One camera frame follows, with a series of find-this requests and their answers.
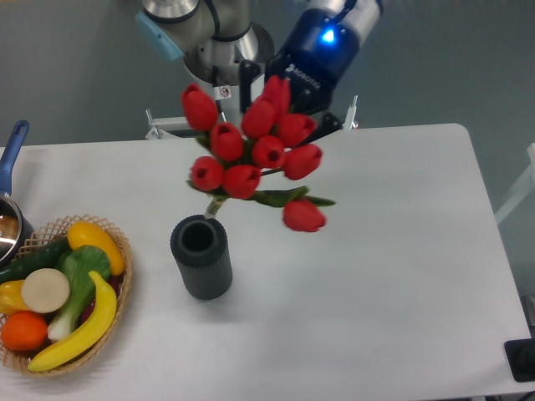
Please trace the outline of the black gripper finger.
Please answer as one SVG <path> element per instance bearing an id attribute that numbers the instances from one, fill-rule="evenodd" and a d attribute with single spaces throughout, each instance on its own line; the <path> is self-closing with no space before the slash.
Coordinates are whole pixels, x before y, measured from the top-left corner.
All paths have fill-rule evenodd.
<path id="1" fill-rule="evenodd" d="M 343 128 L 340 118 L 330 111 L 323 113 L 318 128 L 307 138 L 307 143 L 313 143 L 327 135 L 339 131 Z"/>
<path id="2" fill-rule="evenodd" d="M 253 101 L 262 92 L 264 85 L 265 63 L 243 59 L 239 63 L 239 109 L 245 114 Z"/>

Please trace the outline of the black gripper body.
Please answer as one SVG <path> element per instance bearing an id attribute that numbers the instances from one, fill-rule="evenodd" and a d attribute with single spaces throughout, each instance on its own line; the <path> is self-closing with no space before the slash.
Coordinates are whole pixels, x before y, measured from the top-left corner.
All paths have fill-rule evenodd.
<path id="1" fill-rule="evenodd" d="M 326 110 L 339 80 L 359 50 L 359 39 L 343 18 L 349 8 L 334 13 L 320 8 L 303 12 L 283 46 L 265 66 L 265 78 L 278 76 L 290 83 L 294 113 Z"/>

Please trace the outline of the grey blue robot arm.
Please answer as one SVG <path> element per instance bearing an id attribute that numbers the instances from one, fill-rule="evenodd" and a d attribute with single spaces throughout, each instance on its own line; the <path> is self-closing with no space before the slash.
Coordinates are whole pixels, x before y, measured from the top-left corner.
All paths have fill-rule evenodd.
<path id="1" fill-rule="evenodd" d="M 223 121 L 242 115 L 272 76 L 287 79 L 296 113 L 320 114 L 317 140 L 358 128 L 356 106 L 339 119 L 329 106 L 338 82 L 383 12 L 379 1 L 310 1 L 280 49 L 251 19 L 248 1 L 145 1 L 136 24 L 166 60 L 216 102 Z"/>

